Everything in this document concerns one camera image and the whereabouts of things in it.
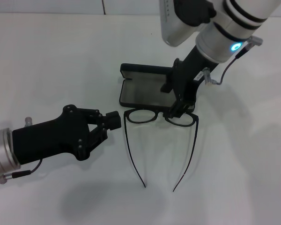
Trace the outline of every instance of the white table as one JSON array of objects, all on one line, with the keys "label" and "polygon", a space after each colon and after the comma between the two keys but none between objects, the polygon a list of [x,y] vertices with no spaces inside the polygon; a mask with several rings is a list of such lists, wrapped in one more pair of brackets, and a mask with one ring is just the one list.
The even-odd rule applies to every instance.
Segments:
[{"label": "white table", "polygon": [[[146,189],[121,128],[86,161],[54,156],[35,174],[0,185],[0,225],[281,224],[281,18],[255,34],[264,45],[238,60],[222,86],[200,86],[197,145],[175,193],[194,127],[159,115],[144,126],[128,123]],[[0,128],[21,128],[27,116],[35,124],[55,119],[67,104],[122,116],[121,63],[170,67],[194,41],[167,46],[157,16],[0,14]]]}]

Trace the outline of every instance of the black glasses frame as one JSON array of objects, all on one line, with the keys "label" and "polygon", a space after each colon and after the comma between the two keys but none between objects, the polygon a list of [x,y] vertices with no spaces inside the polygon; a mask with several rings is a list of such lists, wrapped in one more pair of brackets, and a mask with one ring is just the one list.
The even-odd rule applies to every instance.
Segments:
[{"label": "black glasses frame", "polygon": [[[150,120],[147,120],[147,121],[141,121],[141,122],[136,122],[136,121],[132,121],[130,118],[129,118],[129,115],[135,111],[140,111],[140,110],[147,110],[147,111],[151,111],[151,112],[154,112],[155,113],[155,116],[150,119]],[[132,159],[132,155],[131,155],[131,151],[130,151],[130,146],[129,146],[129,141],[128,141],[128,134],[127,134],[127,124],[126,124],[126,119],[131,122],[131,123],[134,123],[134,124],[143,124],[143,123],[149,123],[149,122],[152,122],[152,121],[155,121],[158,117],[158,114],[159,113],[163,113],[163,117],[165,118],[165,120],[175,126],[179,126],[179,127],[191,127],[193,126],[195,123],[196,123],[196,130],[195,130],[195,136],[194,136],[194,140],[193,140],[193,146],[192,146],[192,153],[191,153],[191,157],[189,159],[189,162],[188,162],[188,165],[186,167],[186,170],[184,171],[182,177],[180,178],[180,180],[178,181],[178,183],[176,184],[176,186],[174,187],[173,189],[173,192],[175,191],[175,189],[177,188],[178,184],[181,182],[181,180],[183,179],[186,171],[188,170],[188,167],[191,163],[191,160],[192,160],[192,155],[193,155],[193,151],[194,151],[194,148],[195,148],[195,145],[196,145],[196,140],[197,140],[197,134],[198,134],[198,127],[199,127],[199,117],[193,113],[190,113],[190,112],[186,112],[187,115],[191,116],[192,117],[192,123],[191,124],[188,124],[188,125],[181,125],[181,124],[177,124],[177,123],[174,123],[172,122],[169,117],[166,115],[167,113],[163,110],[152,110],[152,109],[148,109],[148,108],[141,108],[141,109],[130,109],[130,110],[127,110],[124,112],[124,128],[125,128],[125,135],[126,135],[126,141],[127,141],[127,147],[128,147],[128,151],[129,151],[129,156],[130,156],[130,159],[131,159],[131,162],[134,166],[134,169],[137,173],[137,175],[139,176],[142,184],[144,185],[144,187],[146,187],[146,184],[145,182],[143,181],[143,179],[141,178],[138,170],[136,169],[136,166],[134,164],[134,161]]]}]

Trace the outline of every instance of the glasses lens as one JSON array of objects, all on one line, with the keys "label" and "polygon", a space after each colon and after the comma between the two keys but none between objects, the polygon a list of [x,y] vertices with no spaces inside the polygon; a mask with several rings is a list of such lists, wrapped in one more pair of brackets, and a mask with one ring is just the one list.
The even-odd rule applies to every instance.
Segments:
[{"label": "glasses lens", "polygon": [[190,115],[184,113],[180,118],[177,117],[174,117],[172,119],[169,118],[169,121],[177,125],[187,126],[192,124],[193,118]]},{"label": "glasses lens", "polygon": [[137,110],[129,115],[129,119],[133,122],[146,122],[155,117],[155,113],[150,110]]}]

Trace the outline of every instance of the eyeglasses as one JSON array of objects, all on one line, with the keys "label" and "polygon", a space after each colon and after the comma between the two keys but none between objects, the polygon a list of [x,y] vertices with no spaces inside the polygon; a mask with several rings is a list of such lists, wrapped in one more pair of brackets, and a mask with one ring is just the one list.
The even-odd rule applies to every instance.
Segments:
[{"label": "eyeglasses", "polygon": [[186,112],[182,117],[183,118],[169,118],[166,116],[166,112],[161,111],[161,110],[151,110],[151,109],[131,109],[131,110],[127,110],[124,112],[124,127],[125,127],[125,135],[126,135],[126,141],[127,141],[127,147],[128,147],[128,151],[129,151],[129,156],[131,159],[131,162],[135,168],[135,171],[137,173],[137,175],[139,176],[142,184],[144,185],[144,187],[146,187],[145,182],[143,181],[143,179],[141,178],[138,170],[136,169],[136,166],[134,164],[134,161],[132,159],[132,155],[131,155],[131,151],[130,151],[130,146],[129,146],[129,141],[128,141],[128,135],[127,135],[127,125],[126,125],[126,119],[134,124],[143,124],[143,123],[149,123],[152,121],[155,121],[158,117],[159,113],[163,113],[163,117],[165,118],[165,120],[175,126],[179,126],[179,127],[191,127],[192,125],[194,125],[196,123],[196,131],[195,131],[195,136],[194,136],[194,140],[193,140],[193,146],[192,146],[192,153],[191,153],[191,157],[189,159],[188,165],[186,167],[186,170],[184,171],[182,177],[180,178],[180,180],[178,181],[178,183],[176,184],[176,186],[173,189],[173,192],[175,191],[175,189],[177,188],[177,186],[179,185],[179,183],[181,182],[181,180],[183,179],[190,163],[192,160],[192,155],[193,155],[193,151],[196,145],[196,139],[197,139],[197,134],[198,134],[198,127],[199,127],[199,117],[195,114],[192,114],[190,112]]}]

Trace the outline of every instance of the white wall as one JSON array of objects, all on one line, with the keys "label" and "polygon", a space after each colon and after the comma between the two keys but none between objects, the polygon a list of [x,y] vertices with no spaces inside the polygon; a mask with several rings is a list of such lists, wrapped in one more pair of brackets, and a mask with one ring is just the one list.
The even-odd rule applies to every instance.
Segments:
[{"label": "white wall", "polygon": [[[158,0],[103,0],[103,2],[106,14],[110,15],[159,14]],[[0,12],[104,13],[102,0],[0,0]],[[281,16],[281,6],[273,16]]]}]

